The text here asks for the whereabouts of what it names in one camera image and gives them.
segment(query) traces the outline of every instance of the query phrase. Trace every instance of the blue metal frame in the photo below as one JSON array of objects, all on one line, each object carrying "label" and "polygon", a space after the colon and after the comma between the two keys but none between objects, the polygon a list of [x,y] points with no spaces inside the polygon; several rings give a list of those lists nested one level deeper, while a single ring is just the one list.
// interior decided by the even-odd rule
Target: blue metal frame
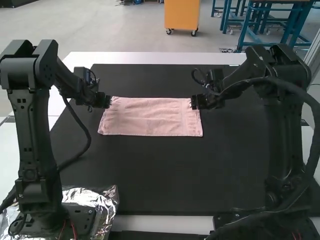
[{"label": "blue metal frame", "polygon": [[[238,16],[239,14],[239,10],[240,10],[240,4],[241,4],[241,0],[238,0],[236,7],[231,7],[231,10],[234,10],[234,14],[236,16]],[[226,6],[226,3],[224,3],[224,7],[221,6],[217,6],[216,7],[216,0],[212,1],[212,10],[211,10],[211,17],[214,18],[215,17],[215,12],[219,13],[219,10],[224,10]]]},{"label": "blue metal frame", "polygon": [[[214,14],[215,10],[215,2],[213,0],[212,11]],[[238,39],[237,52],[241,52],[243,46],[252,46],[256,44],[263,45],[265,47],[270,47],[277,42],[263,42],[258,36],[257,33],[263,34],[265,28],[268,24],[276,24],[280,25],[284,28],[284,33],[281,38],[281,43],[287,43],[289,36],[292,35],[289,46],[310,46],[311,42],[300,35],[300,31],[307,19],[307,16],[310,12],[310,9],[313,7],[314,1],[255,1],[249,0],[247,6],[247,13],[243,19],[240,19],[238,15],[238,11],[232,12],[234,7],[231,7],[232,0],[225,0],[223,7],[223,15],[221,19],[220,30],[223,34],[226,34],[227,28],[230,25],[240,25],[242,26],[241,34]],[[240,15],[244,11],[244,6],[246,4],[246,0],[242,2],[242,8],[240,10]],[[287,8],[272,8],[272,4],[293,4],[293,7],[290,9]],[[237,7],[240,7],[240,0],[237,2]],[[289,18],[275,18],[270,15],[270,11],[290,11]],[[244,42],[245,36],[248,34],[253,42]],[[297,39],[301,39],[303,43],[297,43]]]}]

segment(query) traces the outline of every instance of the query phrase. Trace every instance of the orange cabinet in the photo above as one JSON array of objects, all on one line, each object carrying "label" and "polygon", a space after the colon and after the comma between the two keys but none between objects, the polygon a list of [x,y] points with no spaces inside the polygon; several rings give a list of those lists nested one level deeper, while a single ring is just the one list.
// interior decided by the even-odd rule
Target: orange cabinet
[{"label": "orange cabinet", "polygon": [[201,0],[165,0],[164,27],[167,34],[173,29],[191,30],[196,34],[199,26]]}]

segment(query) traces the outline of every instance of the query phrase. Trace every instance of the white table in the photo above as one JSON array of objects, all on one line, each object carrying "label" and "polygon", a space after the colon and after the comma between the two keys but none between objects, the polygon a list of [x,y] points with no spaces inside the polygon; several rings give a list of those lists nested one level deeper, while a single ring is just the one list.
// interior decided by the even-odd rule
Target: white table
[{"label": "white table", "polygon": [[[172,65],[241,65],[246,60],[243,53],[175,53],[175,52],[71,52],[64,64],[73,71],[74,67],[91,68],[93,64],[172,64]],[[65,105],[58,90],[50,90],[48,119],[50,129],[54,126]],[[302,127],[303,159],[309,156],[313,129]],[[0,126],[0,201],[11,190],[18,178],[19,148],[16,125],[5,122]],[[315,178],[320,180],[320,166]],[[313,218],[318,231],[320,218]],[[113,223],[113,231],[147,231],[163,233],[186,233],[206,235],[213,230],[212,216],[121,216]]]}]

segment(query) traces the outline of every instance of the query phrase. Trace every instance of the metal stand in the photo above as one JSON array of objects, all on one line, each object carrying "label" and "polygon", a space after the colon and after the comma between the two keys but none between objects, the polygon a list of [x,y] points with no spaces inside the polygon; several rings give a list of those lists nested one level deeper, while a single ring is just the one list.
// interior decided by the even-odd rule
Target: metal stand
[{"label": "metal stand", "polygon": [[[239,13],[239,10],[240,10],[240,4],[241,4],[241,0],[237,0],[237,4],[236,4],[236,7],[230,7],[231,10],[234,10],[234,14],[236,16],[238,16],[238,13]],[[217,6],[216,7],[216,0],[213,0],[212,2],[212,11],[211,11],[211,17],[214,18],[215,17],[215,14],[218,18],[221,17],[221,13],[223,13],[225,7],[222,7],[222,6]]]},{"label": "metal stand", "polygon": [[[63,203],[62,207],[67,211],[68,219],[61,222],[57,228],[45,228],[42,224],[41,219],[33,220],[32,218],[25,222],[21,235],[28,235],[34,238],[45,238],[52,236],[59,236],[60,233],[63,239],[74,238],[73,226],[76,231],[76,235],[81,239],[86,239],[92,230],[93,223],[96,217],[96,210],[89,206],[80,206],[77,204],[66,204]],[[23,214],[20,213],[17,219],[23,218]],[[15,232],[20,227],[19,224],[14,224],[11,227],[11,231]]]},{"label": "metal stand", "polygon": [[[291,9],[284,8],[272,8],[272,4],[293,4]],[[244,46],[252,46],[255,44],[260,44],[264,47],[270,47],[276,44],[275,42],[263,42],[258,36],[258,30],[260,27],[260,34],[263,34],[267,25],[274,26],[277,25],[284,29],[284,33],[281,39],[281,43],[287,43],[289,35],[292,35],[288,45],[293,47],[304,46],[308,47],[311,45],[311,41],[306,39],[300,34],[301,29],[307,19],[310,9],[313,5],[313,1],[308,2],[285,2],[285,1],[267,1],[264,3],[249,1],[247,7],[247,13],[244,20],[239,20],[236,16],[231,15],[230,20],[225,20],[224,25],[227,24],[238,24],[242,26],[241,34],[238,39],[237,52],[240,53]],[[289,18],[275,18],[270,15],[271,11],[290,11]],[[245,36],[248,34],[253,42],[245,42]]]}]

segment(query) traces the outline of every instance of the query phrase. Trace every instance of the red wire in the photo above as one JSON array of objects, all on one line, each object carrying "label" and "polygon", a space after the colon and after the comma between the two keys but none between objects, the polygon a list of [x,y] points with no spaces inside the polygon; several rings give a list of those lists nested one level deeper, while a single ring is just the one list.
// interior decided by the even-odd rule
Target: red wire
[{"label": "red wire", "polygon": [[296,235],[292,232],[292,236],[294,240],[297,240]]},{"label": "red wire", "polygon": [[73,230],[73,237],[74,237],[74,240],[77,240],[77,232],[76,232],[75,225],[73,224],[73,222],[72,222],[72,221],[70,221],[70,223],[71,223],[72,230]]},{"label": "red wire", "polygon": [[62,227],[62,229],[61,229],[61,231],[60,231],[60,234],[59,234],[59,238],[58,238],[58,240],[60,240],[60,238],[61,238],[61,234],[62,234],[62,232],[64,231],[65,226],[66,226],[66,220],[64,220],[63,227]]}]

